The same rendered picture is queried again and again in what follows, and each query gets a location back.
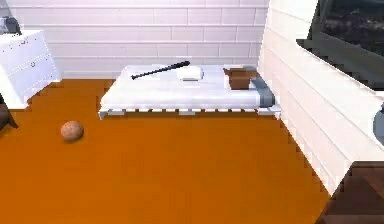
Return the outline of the grey object on drawers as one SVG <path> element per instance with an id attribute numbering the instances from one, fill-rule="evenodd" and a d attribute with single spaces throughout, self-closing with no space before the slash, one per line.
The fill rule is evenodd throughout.
<path id="1" fill-rule="evenodd" d="M 9 16 L 0 18 L 0 35 L 2 34 L 21 35 L 20 25 L 16 18 Z"/>

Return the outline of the orange basketball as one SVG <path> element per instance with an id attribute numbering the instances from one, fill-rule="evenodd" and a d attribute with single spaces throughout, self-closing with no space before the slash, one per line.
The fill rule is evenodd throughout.
<path id="1" fill-rule="evenodd" d="M 60 132 L 65 141 L 72 142 L 83 137 L 84 127 L 78 121 L 68 121 L 62 125 Z"/>

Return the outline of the grey blanket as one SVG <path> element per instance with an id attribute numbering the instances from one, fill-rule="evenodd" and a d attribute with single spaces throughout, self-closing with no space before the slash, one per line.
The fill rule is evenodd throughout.
<path id="1" fill-rule="evenodd" d="M 249 88 L 258 92 L 260 98 L 260 107 L 268 108 L 273 106 L 275 104 L 275 96 L 264 79 L 259 75 L 256 68 L 254 66 L 244 66 L 244 69 L 256 74 L 255 77 L 250 79 Z"/>

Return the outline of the white chest of drawers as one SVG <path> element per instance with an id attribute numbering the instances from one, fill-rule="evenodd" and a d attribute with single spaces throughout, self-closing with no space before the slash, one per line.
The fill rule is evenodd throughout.
<path id="1" fill-rule="evenodd" d="M 43 30 L 0 35 L 0 95 L 9 109 L 25 109 L 32 96 L 60 81 Z"/>

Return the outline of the dark window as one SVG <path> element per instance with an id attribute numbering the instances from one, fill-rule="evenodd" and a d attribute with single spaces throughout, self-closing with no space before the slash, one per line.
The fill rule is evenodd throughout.
<path id="1" fill-rule="evenodd" d="M 384 91 L 384 0 L 318 0 L 296 43 L 374 91 Z"/>

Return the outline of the black baseball bat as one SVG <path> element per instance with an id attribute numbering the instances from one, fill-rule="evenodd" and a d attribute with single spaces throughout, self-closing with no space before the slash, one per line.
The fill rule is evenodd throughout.
<path id="1" fill-rule="evenodd" d="M 144 76 L 148 76 L 148 75 L 152 75 L 152 74 L 160 73 L 160 72 L 166 72 L 166 71 L 182 68 L 182 67 L 189 66 L 189 65 L 190 65 L 190 61 L 178 62 L 178 63 L 172 64 L 172 65 L 169 65 L 167 67 L 163 67 L 163 68 L 153 70 L 150 72 L 145 72 L 145 73 L 138 74 L 138 75 L 131 75 L 131 79 L 135 80 L 135 79 L 138 79 L 138 78 L 141 78 Z"/>

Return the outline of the grey round object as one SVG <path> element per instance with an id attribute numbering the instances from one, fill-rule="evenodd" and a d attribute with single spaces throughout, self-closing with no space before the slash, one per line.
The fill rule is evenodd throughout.
<path id="1" fill-rule="evenodd" d="M 373 120 L 373 133 L 376 139 L 384 146 L 384 103 L 375 114 Z"/>

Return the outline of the white pillow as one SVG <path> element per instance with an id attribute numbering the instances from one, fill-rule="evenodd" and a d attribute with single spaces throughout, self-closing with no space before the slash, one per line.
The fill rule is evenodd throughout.
<path id="1" fill-rule="evenodd" d="M 204 72 L 199 66 L 185 66 L 176 70 L 176 75 L 180 80 L 199 81 L 203 79 Z"/>

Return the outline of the brown cardboard box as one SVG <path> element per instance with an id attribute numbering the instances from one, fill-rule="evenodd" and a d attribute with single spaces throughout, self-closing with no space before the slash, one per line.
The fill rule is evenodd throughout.
<path id="1" fill-rule="evenodd" d="M 229 85 L 232 90 L 248 90 L 250 80 L 258 76 L 256 71 L 244 68 L 224 68 L 223 71 L 229 78 Z"/>

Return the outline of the white bed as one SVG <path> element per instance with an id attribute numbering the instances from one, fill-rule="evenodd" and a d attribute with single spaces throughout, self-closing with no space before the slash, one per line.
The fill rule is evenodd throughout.
<path id="1" fill-rule="evenodd" d="M 202 80 L 180 80 L 176 70 L 155 73 L 135 80 L 138 75 L 162 68 L 161 64 L 125 67 L 110 89 L 101 98 L 99 117 L 134 112 L 256 112 L 279 117 L 281 108 L 275 104 L 261 108 L 256 90 L 232 90 L 223 69 L 244 68 L 243 65 L 201 65 Z"/>

